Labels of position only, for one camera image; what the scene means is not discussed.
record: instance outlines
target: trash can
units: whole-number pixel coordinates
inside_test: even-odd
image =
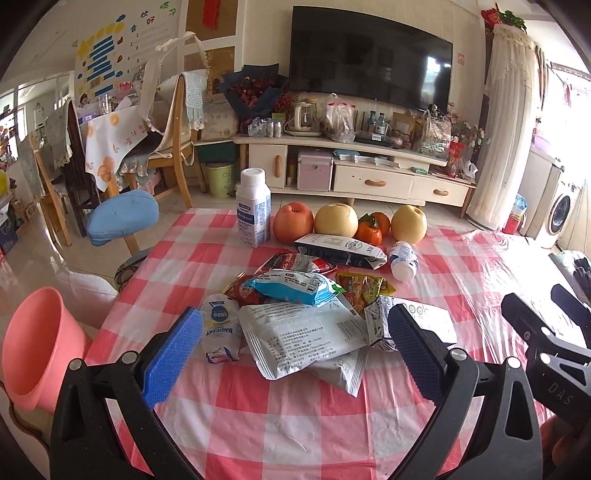
[[[233,163],[211,163],[205,168],[212,196],[223,199],[234,193]]]

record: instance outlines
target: white bottle cap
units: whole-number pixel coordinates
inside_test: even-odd
[[[392,262],[392,276],[402,282],[411,281],[417,274],[417,267],[408,262]]]
[[[265,170],[247,168],[240,173],[240,183],[245,187],[257,187],[265,184]]]

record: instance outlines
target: door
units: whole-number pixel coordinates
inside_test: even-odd
[[[285,188],[287,145],[250,144],[248,166],[265,170],[265,182],[269,188]]]
[[[550,235],[558,235],[560,233],[566,224],[566,219],[569,217],[570,208],[570,196],[568,195],[561,195],[554,202],[546,224],[546,230],[548,230]]]

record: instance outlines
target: cardboard box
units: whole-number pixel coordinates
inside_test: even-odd
[[[6,255],[17,242],[17,233],[9,218],[0,225],[0,250]]]

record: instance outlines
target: pink checkered tablecloth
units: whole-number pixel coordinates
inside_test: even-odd
[[[275,242],[257,249],[243,244],[235,212],[189,210],[119,296],[87,361],[114,362],[127,350],[141,350],[187,306],[199,307],[280,248]],[[576,331],[550,302],[553,285],[570,287],[547,253],[524,238],[431,226],[416,250],[419,273],[412,282],[394,282],[387,265],[375,273],[393,281],[396,296],[449,310],[459,345],[475,360],[524,360],[520,338],[501,317],[507,293],[530,299],[566,337]],[[460,460],[480,404],[474,400],[446,469]],[[206,479],[370,480],[394,471],[433,409],[397,353],[372,349],[354,398],[305,371],[265,380],[243,342],[240,360],[231,364],[208,364],[196,348],[155,411]],[[116,408],[112,416],[132,463],[147,468]],[[542,421],[547,413],[540,407],[538,416]]]

